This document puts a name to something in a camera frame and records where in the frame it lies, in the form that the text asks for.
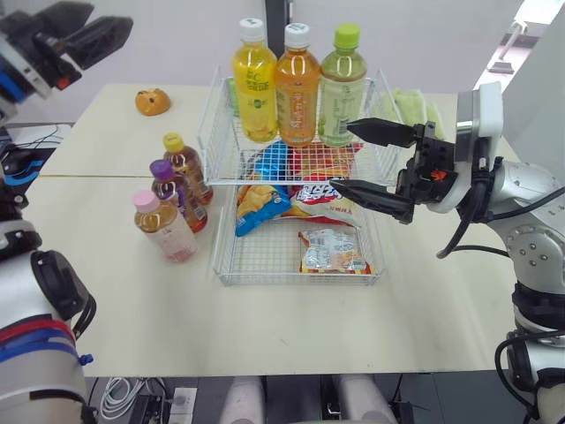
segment wire basket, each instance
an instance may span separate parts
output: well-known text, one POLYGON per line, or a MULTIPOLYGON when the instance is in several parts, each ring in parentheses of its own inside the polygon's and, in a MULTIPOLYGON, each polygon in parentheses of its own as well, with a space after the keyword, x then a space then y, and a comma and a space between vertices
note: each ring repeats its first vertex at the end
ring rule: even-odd
POLYGON ((385 270, 376 226, 367 212, 356 208, 359 227, 313 223, 298 218, 269 220, 243 237, 236 237, 236 190, 222 209, 215 241, 214 271, 226 285, 233 284, 374 284, 385 270), (305 274, 300 263, 306 247, 300 231, 333 228, 354 237, 371 274, 305 274))
MULTIPOLYGON (((287 161, 278 179, 258 181, 252 178, 254 164, 262 157, 264 149, 280 138, 275 137, 268 143, 256 143, 245 136, 241 120, 234 116, 229 81, 230 78, 222 77, 218 68, 200 120, 198 140, 204 157, 204 176, 207 183, 231 186, 308 184, 307 178, 299 176, 297 162, 291 160, 287 161)), ((380 117, 402 123, 382 71, 377 72, 376 78, 366 80, 362 104, 362 117, 380 117)), ((326 148, 316 134, 313 144, 307 150, 297 150, 303 152, 304 159, 312 161, 351 153, 349 156, 352 161, 345 165, 348 167, 347 178, 364 179, 383 186, 396 184, 401 148, 374 146, 364 143, 358 137, 353 137, 351 145, 350 152, 347 152, 348 148, 326 148)))

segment yellow bottle cap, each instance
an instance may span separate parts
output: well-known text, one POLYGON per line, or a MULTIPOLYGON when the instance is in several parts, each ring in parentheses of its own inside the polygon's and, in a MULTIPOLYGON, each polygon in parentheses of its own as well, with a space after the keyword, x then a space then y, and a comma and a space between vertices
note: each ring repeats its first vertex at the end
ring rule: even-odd
POLYGON ((361 28, 357 24, 341 24, 335 30, 334 45, 338 49, 356 49, 359 47, 361 28))
POLYGON ((162 138, 162 144, 169 153, 178 153, 185 147, 183 138, 176 132, 169 132, 162 138))

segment red stripe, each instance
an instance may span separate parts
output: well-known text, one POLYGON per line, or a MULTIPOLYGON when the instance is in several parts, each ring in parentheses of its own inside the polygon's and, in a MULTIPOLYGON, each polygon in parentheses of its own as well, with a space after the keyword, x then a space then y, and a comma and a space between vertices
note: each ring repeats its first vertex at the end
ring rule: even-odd
POLYGON ((24 322, 23 324, 10 327, 4 331, 0 331, 0 343, 8 341, 12 338, 22 336, 30 331, 35 331, 37 329, 61 329, 71 338, 74 344, 74 335, 72 334, 69 327, 62 321, 55 320, 36 320, 31 322, 24 322))

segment white bottle cap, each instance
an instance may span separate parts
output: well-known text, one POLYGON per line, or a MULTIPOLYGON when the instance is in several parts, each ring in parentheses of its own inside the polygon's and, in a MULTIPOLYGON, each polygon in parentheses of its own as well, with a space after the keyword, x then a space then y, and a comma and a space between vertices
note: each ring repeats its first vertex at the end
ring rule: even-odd
POLYGON ((310 27, 306 24, 288 24, 284 28, 284 45, 291 49, 303 49, 310 45, 310 27))
POLYGON ((245 18, 239 21, 239 32, 244 42, 262 42, 265 40, 263 21, 256 18, 245 18))

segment white table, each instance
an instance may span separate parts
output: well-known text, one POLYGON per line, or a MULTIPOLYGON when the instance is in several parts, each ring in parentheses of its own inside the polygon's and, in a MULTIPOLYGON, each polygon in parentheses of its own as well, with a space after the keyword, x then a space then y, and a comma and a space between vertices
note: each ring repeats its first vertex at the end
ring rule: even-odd
MULTIPOLYGON (((179 132, 194 145, 207 90, 164 87, 173 108, 142 117, 133 108, 141 88, 105 87, 28 192, 26 218, 43 247, 64 253, 98 302, 79 340, 95 358, 88 375, 493 368, 494 349, 514 325, 515 276, 494 255, 436 259, 458 224, 455 212, 417 207, 408 226, 372 215, 388 267, 375 286, 224 287, 211 269, 227 193, 216 188, 200 251, 186 264, 164 261, 133 224, 132 194, 149 187, 147 165, 161 156, 163 134, 179 132)), ((456 97, 431 97, 453 140, 456 97)), ((514 157, 505 142, 502 153, 514 157)), ((463 242, 502 247, 484 225, 471 226, 463 242)))

